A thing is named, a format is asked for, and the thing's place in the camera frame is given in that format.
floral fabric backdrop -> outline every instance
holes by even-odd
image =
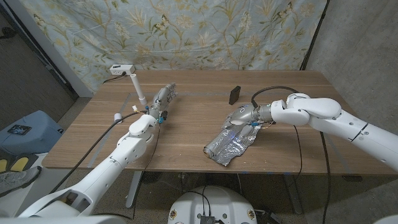
[[[298,70],[326,0],[20,0],[93,92],[137,70]]]

foil package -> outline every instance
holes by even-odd
[[[229,122],[231,115],[232,113],[228,115],[219,135],[203,149],[210,159],[224,166],[227,166],[234,157],[242,155],[254,142],[257,132],[260,130],[260,126],[253,128],[248,124],[231,124]],[[241,133],[244,128],[252,128],[252,130],[243,136]]]

white wall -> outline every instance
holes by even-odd
[[[39,29],[33,18],[27,13],[26,9],[23,5],[16,0],[5,0],[8,5],[12,8],[12,10],[17,14],[19,19],[24,23],[32,36],[36,39],[36,41],[43,48],[45,53],[51,58],[54,64],[58,67],[58,69],[62,72],[65,78],[69,81],[73,89],[77,92],[80,97],[92,97],[93,94],[89,89],[83,84],[83,82],[77,77],[77,75],[73,72],[73,70],[67,65],[66,61],[62,58],[62,56],[55,50],[53,45],[50,43],[48,38],[43,34],[43,32]],[[4,3],[4,0],[0,0],[0,4],[4,6],[7,10],[7,6]]]

robotic hand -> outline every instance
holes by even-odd
[[[19,217],[84,217],[92,213],[100,198],[116,180],[121,171],[146,151],[153,140],[153,130],[164,119],[164,110],[177,96],[175,83],[162,88],[148,107],[147,114],[142,115],[129,127],[117,143],[116,149],[83,180],[66,189],[42,197],[23,211]]]
[[[398,136],[356,118],[329,98],[310,98],[293,93],[268,105],[245,105],[231,116],[231,124],[258,125],[258,121],[292,125],[309,124],[312,128],[353,143],[371,156],[398,171]]]

white power strip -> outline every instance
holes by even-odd
[[[131,75],[134,71],[134,65],[112,65],[109,68],[112,75],[122,75],[123,72],[126,72],[126,75]]]

